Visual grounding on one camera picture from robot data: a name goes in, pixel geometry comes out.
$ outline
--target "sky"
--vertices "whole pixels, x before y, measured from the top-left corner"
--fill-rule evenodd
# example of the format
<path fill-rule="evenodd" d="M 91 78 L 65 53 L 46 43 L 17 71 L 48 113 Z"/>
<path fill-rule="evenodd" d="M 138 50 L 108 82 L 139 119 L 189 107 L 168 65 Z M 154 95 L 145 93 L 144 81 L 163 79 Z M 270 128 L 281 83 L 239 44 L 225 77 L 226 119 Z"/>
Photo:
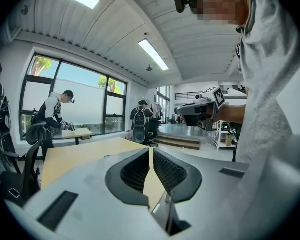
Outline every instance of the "sky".
<path fill-rule="evenodd" d="M 57 71 L 57 67 L 59 61 L 51 60 L 52 65 L 49 69 L 42 71 L 40 73 L 40 77 L 44 78 L 54 78 L 55 73 Z M 57 75 L 57 79 L 63 79 L 72 81 L 75 83 L 92 86 L 92 87 L 99 87 L 98 82 L 101 80 L 101 75 L 83 68 L 79 68 L 74 65 L 62 63 Z M 125 84 L 118 82 L 118 87 L 121 91 L 121 94 L 124 95 Z"/>

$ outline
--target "tree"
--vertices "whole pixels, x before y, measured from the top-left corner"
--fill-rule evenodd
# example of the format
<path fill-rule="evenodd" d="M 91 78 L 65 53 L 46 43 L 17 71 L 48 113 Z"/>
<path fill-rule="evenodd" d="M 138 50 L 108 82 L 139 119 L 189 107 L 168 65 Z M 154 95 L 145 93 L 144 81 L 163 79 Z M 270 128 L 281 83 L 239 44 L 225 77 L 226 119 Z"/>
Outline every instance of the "tree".
<path fill-rule="evenodd" d="M 52 60 L 49 58 L 35 57 L 31 74 L 38 77 L 42 71 L 48 70 L 52 66 Z"/>
<path fill-rule="evenodd" d="M 102 89 L 105 88 L 106 83 L 107 83 L 107 78 L 105 76 L 101 76 L 101 79 L 98 82 L 99 88 L 102 88 Z M 121 94 L 121 90 L 118 87 L 118 82 L 116 80 L 109 78 L 108 91 L 111 93 L 115 93 L 115 94 Z"/>

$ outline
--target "desk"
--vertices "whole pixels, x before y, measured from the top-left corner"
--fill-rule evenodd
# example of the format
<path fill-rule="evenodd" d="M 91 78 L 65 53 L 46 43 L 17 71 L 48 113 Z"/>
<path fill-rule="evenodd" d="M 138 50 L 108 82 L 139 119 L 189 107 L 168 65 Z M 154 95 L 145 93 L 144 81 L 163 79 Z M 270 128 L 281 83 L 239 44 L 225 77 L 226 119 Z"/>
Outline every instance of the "desk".
<path fill-rule="evenodd" d="M 43 166 L 42 188 L 46 188 L 77 166 L 97 161 L 107 155 L 117 155 L 143 148 L 149 147 L 119 137 L 76 146 L 49 148 Z M 155 209 L 165 193 L 165 188 L 155 173 L 153 161 L 154 149 L 150 147 L 150 170 L 143 190 L 149 198 L 150 212 Z"/>
<path fill-rule="evenodd" d="M 75 139 L 75 144 L 79 145 L 79 138 L 91 136 L 93 133 L 89 131 L 87 128 L 79 128 L 75 129 L 75 131 L 71 130 L 62 130 L 62 139 Z"/>

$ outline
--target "glove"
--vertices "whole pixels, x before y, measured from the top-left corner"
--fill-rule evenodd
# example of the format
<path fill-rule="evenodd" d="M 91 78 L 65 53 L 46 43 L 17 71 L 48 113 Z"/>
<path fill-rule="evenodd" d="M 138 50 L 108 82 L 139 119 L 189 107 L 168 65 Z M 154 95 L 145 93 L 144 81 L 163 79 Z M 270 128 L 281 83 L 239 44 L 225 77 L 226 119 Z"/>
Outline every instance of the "glove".
<path fill-rule="evenodd" d="M 69 124 L 67 122 L 61 121 L 60 124 L 61 124 L 61 130 L 64 130 L 64 131 L 69 130 Z"/>
<path fill-rule="evenodd" d="M 75 128 L 75 126 L 74 126 L 74 124 L 72 122 L 69 123 L 69 129 L 68 130 L 72 131 L 72 132 L 74 132 L 76 130 L 76 128 Z"/>
<path fill-rule="evenodd" d="M 67 124 L 61 125 L 61 130 L 67 131 L 69 130 L 69 126 Z"/>

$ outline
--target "railing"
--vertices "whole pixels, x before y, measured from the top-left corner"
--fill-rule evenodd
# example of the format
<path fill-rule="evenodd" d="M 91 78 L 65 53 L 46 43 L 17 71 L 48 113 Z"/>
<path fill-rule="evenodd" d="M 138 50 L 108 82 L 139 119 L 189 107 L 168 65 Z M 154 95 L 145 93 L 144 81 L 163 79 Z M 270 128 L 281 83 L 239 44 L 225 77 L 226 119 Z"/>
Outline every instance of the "railing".
<path fill-rule="evenodd" d="M 194 100 L 196 95 L 199 95 L 200 93 L 202 93 L 202 91 L 176 93 L 175 100 Z M 227 95 L 228 91 L 223 90 L 222 93 Z"/>

